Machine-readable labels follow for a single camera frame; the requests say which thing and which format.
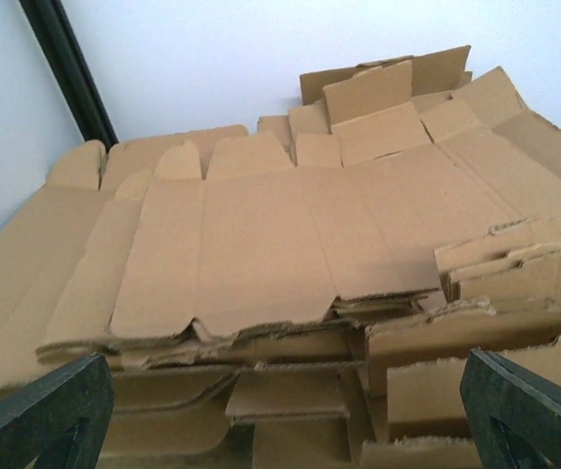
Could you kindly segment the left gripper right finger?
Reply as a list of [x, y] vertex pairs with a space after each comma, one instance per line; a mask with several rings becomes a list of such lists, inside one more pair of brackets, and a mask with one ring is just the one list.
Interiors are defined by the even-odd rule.
[[561, 387], [480, 348], [459, 393], [485, 468], [561, 468]]

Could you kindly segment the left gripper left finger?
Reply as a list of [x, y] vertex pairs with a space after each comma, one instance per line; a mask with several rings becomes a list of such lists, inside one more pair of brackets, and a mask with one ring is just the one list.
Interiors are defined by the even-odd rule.
[[0, 400], [0, 468], [94, 468], [113, 408], [104, 356], [62, 365]]

